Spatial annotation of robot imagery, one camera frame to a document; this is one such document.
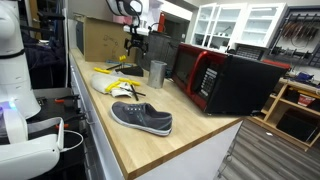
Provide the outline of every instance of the floor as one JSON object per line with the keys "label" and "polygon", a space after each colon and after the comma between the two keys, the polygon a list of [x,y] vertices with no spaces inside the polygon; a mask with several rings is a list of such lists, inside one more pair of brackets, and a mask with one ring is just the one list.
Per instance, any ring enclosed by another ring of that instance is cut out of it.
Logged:
{"label": "floor", "polygon": [[214,180],[319,180],[320,142],[307,152],[245,120]]}

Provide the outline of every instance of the microwave window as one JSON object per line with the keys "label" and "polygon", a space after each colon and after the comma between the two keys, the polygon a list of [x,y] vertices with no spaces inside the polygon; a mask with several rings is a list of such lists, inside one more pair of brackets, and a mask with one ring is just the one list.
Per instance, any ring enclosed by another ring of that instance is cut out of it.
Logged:
{"label": "microwave window", "polygon": [[175,72],[178,78],[185,84],[188,83],[191,75],[191,70],[194,66],[194,62],[197,60],[197,56],[180,52],[176,59]]}

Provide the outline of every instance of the wooden countertop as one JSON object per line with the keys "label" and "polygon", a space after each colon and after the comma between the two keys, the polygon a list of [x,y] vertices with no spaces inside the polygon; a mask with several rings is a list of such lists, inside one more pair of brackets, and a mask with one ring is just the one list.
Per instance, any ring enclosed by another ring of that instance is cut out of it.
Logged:
{"label": "wooden countertop", "polygon": [[[137,92],[147,96],[135,98],[104,95],[90,85],[94,67],[107,68],[104,62],[86,62],[78,49],[71,49],[80,74],[85,82],[92,103],[110,141],[125,179],[134,179],[156,166],[187,151],[241,121],[239,117],[205,115],[173,82],[165,80],[162,89],[147,85],[147,77],[131,76],[141,86]],[[159,111],[170,112],[173,116],[172,132],[159,137],[137,129],[127,128],[115,122],[110,114],[116,101],[125,103],[147,102]]]}

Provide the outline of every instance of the blue light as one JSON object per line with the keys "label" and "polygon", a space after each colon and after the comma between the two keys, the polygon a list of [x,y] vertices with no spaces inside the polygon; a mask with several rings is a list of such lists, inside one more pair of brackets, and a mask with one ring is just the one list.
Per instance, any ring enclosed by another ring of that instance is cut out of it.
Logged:
{"label": "blue light", "polygon": [[17,110],[17,107],[16,107],[16,105],[14,104],[14,102],[9,101],[9,106],[10,106],[11,109]]}

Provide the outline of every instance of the kitchen cabinet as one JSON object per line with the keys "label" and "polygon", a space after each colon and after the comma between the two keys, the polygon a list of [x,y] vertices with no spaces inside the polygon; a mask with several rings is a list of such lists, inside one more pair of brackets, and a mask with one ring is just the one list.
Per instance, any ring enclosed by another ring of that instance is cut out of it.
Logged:
{"label": "kitchen cabinet", "polygon": [[200,6],[190,44],[225,51],[236,37],[247,4]]}
{"label": "kitchen cabinet", "polygon": [[[309,85],[280,79],[261,114],[249,119],[306,151],[320,137],[320,96],[317,91]],[[316,97],[316,100],[307,106],[302,105],[300,94]],[[289,113],[296,115],[290,115],[291,117],[286,119]]]}
{"label": "kitchen cabinet", "polygon": [[236,43],[269,47],[286,8],[286,3],[250,4],[243,17],[243,26]]}

